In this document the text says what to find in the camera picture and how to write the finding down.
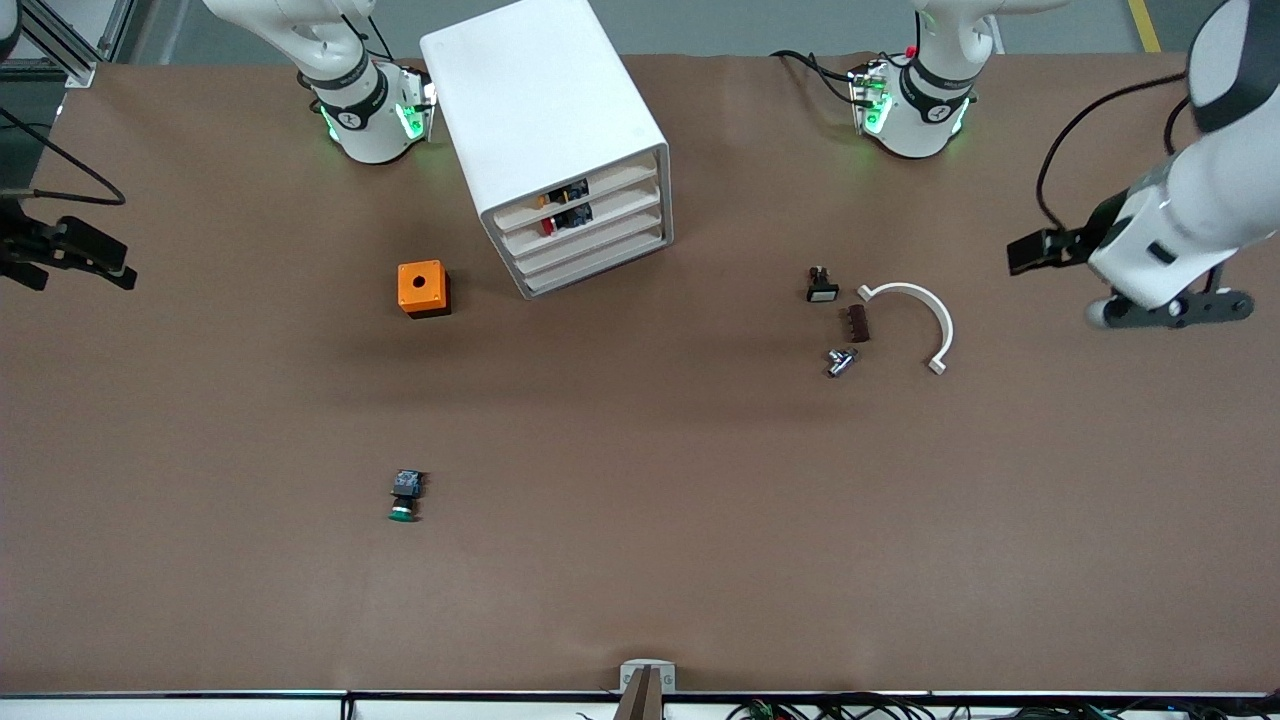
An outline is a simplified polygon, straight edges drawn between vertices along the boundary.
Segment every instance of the table surface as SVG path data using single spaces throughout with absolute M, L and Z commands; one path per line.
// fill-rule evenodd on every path
M 1280 246 L 1247 323 L 1087 328 L 1087 269 L 1010 278 L 1050 141 L 1180 56 L 1000 56 L 938 158 L 891 158 L 776 59 L 628 58 L 676 243 L 520 299 L 447 142 L 330 145 L 284 67 L 104 67 L 54 138 L 138 287 L 0 287 L 0 689 L 1266 691 L 1280 673 Z M 1114 102 L 1048 196 L 1160 160 Z M 38 183 L 92 191 L 46 158 Z M 412 322 L 399 263 L 456 313 Z M 805 273 L 915 282 L 840 380 Z M 388 521 L 399 468 L 422 521 Z

